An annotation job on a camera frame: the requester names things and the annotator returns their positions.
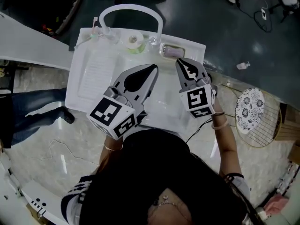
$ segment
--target jeans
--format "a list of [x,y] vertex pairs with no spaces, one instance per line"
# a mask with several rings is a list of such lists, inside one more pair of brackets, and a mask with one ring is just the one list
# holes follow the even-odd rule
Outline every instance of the jeans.
[[63,88],[13,94],[11,98],[13,101],[15,129],[12,145],[24,141],[37,132],[40,127],[49,126],[63,116],[63,107],[42,114],[26,115],[49,103],[64,102],[66,92],[67,89]]

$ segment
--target bracelet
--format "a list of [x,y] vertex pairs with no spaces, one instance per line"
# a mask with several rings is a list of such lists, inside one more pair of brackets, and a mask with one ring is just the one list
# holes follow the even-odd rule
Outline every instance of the bracelet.
[[220,130],[222,128],[225,128],[228,124],[228,120],[226,120],[226,122],[224,124],[222,124],[221,126],[219,127],[215,127],[213,124],[211,125],[211,128],[214,129],[214,130]]
[[225,112],[216,112],[215,114],[212,114],[212,116],[213,115],[215,115],[215,116],[220,116],[220,115],[224,115],[225,114]]
[[108,150],[108,151],[110,151],[110,152],[115,152],[115,151],[120,151],[120,150],[122,150],[123,149],[123,144],[122,144],[122,147],[120,148],[120,149],[117,149],[117,150],[114,150],[114,149],[110,149],[109,147],[107,147],[105,144],[103,144],[104,145],[104,147]]

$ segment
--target white bottle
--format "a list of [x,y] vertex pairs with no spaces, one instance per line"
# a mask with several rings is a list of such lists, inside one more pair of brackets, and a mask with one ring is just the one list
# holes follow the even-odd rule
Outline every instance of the white bottle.
[[250,66],[250,63],[249,63],[249,62],[248,62],[248,63],[242,62],[242,63],[236,65],[236,67],[238,68],[238,70],[246,69],[246,68],[249,67],[249,66]]

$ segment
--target floral plate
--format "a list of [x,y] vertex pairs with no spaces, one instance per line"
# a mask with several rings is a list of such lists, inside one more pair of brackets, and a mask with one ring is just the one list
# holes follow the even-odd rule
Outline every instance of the floral plate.
[[249,88],[240,95],[235,107],[237,127],[243,134],[254,129],[261,121],[264,110],[263,93],[257,88]]

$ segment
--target white plastic tray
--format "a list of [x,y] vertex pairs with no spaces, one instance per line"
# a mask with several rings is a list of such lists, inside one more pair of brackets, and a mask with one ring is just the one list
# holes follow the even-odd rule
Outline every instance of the white plastic tray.
[[[91,28],[81,28],[77,43],[81,42],[82,34],[89,33],[90,30]],[[147,31],[140,32],[144,35],[155,35]],[[162,42],[183,47],[185,57],[203,63],[204,45],[168,35],[162,35]],[[151,96],[144,103],[148,116],[142,124],[184,132],[190,116],[179,98],[181,87],[175,61],[164,59],[159,54],[153,55],[148,52],[148,48],[141,54],[130,54],[120,42],[111,45],[103,38],[96,43],[83,43],[75,50],[67,85],[66,106],[86,112],[93,99],[113,84],[123,71],[151,63],[158,65],[159,76]]]

